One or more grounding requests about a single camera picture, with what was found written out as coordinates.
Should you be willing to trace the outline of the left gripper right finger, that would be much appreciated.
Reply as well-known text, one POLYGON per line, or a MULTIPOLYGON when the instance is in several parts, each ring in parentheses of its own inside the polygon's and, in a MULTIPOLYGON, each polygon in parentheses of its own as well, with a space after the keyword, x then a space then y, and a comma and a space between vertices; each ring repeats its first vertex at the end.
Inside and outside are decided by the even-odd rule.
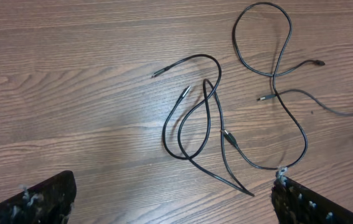
POLYGON ((279 223, 353 224, 353 212, 276 172, 271 202, 279 223))

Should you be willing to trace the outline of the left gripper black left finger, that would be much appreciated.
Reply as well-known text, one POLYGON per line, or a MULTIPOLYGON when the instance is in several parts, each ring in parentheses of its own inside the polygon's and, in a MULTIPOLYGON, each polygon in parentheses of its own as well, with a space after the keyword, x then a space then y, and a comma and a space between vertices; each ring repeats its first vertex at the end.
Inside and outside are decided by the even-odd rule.
POLYGON ((66 224, 73 210, 77 186, 65 170, 0 203, 0 224, 66 224))

